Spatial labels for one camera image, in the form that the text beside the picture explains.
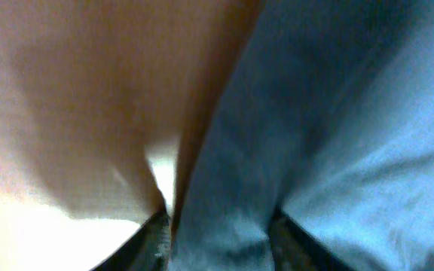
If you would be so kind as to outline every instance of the blue cloth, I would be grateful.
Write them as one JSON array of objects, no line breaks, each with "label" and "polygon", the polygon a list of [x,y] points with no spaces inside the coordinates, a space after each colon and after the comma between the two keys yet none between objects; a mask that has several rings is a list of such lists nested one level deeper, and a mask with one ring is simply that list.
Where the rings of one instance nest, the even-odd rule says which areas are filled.
[{"label": "blue cloth", "polygon": [[434,270],[434,1],[269,1],[169,270],[274,270],[282,209],[357,270]]}]

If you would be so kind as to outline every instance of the shiny brown surface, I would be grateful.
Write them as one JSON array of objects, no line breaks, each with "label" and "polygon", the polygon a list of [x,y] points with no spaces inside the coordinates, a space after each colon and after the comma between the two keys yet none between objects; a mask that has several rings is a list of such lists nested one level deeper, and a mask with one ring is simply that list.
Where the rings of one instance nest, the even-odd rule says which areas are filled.
[{"label": "shiny brown surface", "polygon": [[[247,0],[0,0],[0,270],[102,260],[163,205],[145,150],[175,137],[179,209],[256,8]],[[105,219],[135,224],[107,228]],[[100,224],[78,224],[86,220]],[[71,257],[89,247],[102,250]],[[42,266],[53,258],[60,265]]]}]

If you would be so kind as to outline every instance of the blue fabric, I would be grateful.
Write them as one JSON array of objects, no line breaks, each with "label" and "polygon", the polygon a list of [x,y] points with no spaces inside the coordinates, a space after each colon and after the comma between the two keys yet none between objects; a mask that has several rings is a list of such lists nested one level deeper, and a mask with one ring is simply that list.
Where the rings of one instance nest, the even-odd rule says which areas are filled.
[{"label": "blue fabric", "polygon": [[434,270],[434,1],[268,2],[169,270],[274,270],[276,209],[357,270]]}]

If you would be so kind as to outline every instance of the garment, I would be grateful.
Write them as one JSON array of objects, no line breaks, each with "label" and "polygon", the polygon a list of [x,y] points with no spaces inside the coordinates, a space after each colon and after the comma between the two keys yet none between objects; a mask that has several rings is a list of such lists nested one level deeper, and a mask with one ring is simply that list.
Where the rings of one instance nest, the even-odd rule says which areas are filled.
[{"label": "garment", "polygon": [[434,270],[434,1],[269,1],[169,270],[274,270],[282,209],[357,270]]}]

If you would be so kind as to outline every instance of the denim jeans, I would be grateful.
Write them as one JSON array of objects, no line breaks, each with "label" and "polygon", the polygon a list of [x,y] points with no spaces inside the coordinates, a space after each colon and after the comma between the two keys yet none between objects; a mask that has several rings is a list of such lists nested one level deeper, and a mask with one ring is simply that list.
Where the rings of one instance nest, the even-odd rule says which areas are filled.
[{"label": "denim jeans", "polygon": [[269,1],[169,270],[274,270],[280,209],[357,270],[434,270],[434,1]]}]

